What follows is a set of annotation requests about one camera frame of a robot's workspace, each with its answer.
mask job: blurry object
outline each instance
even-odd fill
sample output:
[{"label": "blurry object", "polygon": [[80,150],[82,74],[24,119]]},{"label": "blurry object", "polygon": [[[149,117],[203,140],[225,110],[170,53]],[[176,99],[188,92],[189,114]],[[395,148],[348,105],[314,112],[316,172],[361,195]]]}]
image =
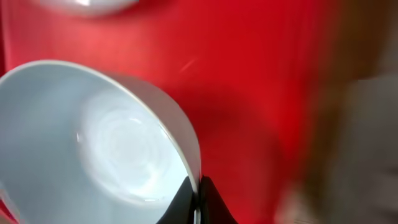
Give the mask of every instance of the blurry object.
[{"label": "blurry object", "polygon": [[16,221],[12,219],[9,210],[1,200],[2,190],[0,189],[0,224],[16,224]]},{"label": "blurry object", "polygon": [[312,213],[303,191],[292,187],[281,200],[275,224],[321,224]]},{"label": "blurry object", "polygon": [[[147,82],[115,79],[124,85],[51,60],[1,78],[0,183],[18,221],[153,224],[177,192],[197,201],[200,149],[185,113]],[[177,208],[185,224],[190,207]]]},{"label": "blurry object", "polygon": [[305,184],[305,192],[317,214],[322,213],[330,162],[337,153],[336,141],[349,85],[377,75],[391,21],[391,6],[391,0],[340,1],[336,14],[341,16],[332,21],[337,31],[331,37],[334,44],[326,64],[320,69],[320,94],[315,98],[314,112],[317,122]]},{"label": "blurry object", "polygon": [[349,96],[324,223],[398,223],[398,75],[359,81]]},{"label": "blurry object", "polygon": [[76,16],[95,17],[118,12],[138,0],[33,0],[40,5]]}]

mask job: black object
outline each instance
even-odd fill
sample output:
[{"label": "black object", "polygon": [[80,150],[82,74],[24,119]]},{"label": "black object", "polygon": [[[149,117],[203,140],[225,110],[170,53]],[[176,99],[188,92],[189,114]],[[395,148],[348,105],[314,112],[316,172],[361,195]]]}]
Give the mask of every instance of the black object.
[{"label": "black object", "polygon": [[180,189],[164,216],[157,224],[194,224],[194,213],[200,207],[201,224],[236,224],[213,181],[203,176],[199,188],[199,202],[193,196],[189,177],[182,182]]}]

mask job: red background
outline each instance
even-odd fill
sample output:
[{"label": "red background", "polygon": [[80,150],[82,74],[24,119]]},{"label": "red background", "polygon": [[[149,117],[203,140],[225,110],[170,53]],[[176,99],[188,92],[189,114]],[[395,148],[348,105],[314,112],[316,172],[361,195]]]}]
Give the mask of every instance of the red background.
[{"label": "red background", "polygon": [[191,119],[210,176],[239,223],[272,223],[300,171],[316,92],[322,0],[141,0],[79,19],[2,0],[6,70],[38,59],[135,75]]}]

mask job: brown blurred object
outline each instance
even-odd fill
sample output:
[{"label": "brown blurred object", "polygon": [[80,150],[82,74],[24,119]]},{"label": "brown blurred object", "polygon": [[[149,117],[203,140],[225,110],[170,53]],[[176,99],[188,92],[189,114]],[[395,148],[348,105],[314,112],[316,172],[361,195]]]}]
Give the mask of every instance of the brown blurred object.
[{"label": "brown blurred object", "polygon": [[316,125],[305,174],[304,191],[315,213],[322,209],[326,174],[334,156],[341,112],[351,81],[376,75],[386,43],[392,0],[340,1],[337,34],[330,58],[320,65],[320,94],[315,100]]}]

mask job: white ceramic bowl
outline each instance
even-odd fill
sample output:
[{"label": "white ceramic bowl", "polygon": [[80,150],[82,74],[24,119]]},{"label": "white ceramic bowl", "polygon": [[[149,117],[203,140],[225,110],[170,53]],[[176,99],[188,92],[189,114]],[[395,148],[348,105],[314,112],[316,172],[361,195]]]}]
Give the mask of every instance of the white ceramic bowl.
[{"label": "white ceramic bowl", "polygon": [[197,137],[157,87],[53,60],[0,79],[0,183],[22,221],[156,223],[187,176],[196,196]]},{"label": "white ceramic bowl", "polygon": [[33,0],[36,3],[56,11],[76,16],[103,16],[118,12],[138,0]]}]

